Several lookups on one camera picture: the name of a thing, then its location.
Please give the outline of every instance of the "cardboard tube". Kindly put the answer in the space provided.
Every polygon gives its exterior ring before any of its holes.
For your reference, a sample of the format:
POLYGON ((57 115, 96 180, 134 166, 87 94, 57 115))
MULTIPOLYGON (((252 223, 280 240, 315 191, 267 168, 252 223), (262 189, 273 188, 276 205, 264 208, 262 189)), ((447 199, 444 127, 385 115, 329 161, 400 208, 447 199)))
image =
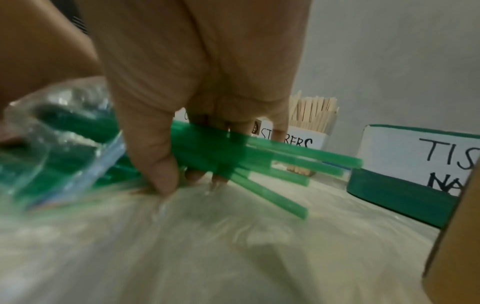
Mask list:
POLYGON ((480 303, 479 164, 433 246, 423 288, 434 304, 480 303))

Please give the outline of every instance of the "gray wall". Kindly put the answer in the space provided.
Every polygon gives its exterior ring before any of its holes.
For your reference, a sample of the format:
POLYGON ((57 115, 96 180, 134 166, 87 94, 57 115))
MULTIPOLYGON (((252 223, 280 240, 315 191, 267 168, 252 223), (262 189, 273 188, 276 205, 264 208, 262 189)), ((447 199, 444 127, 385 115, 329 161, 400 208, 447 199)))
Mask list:
POLYGON ((338 98, 338 153, 373 123, 480 134, 480 0, 316 0, 297 90, 338 98))

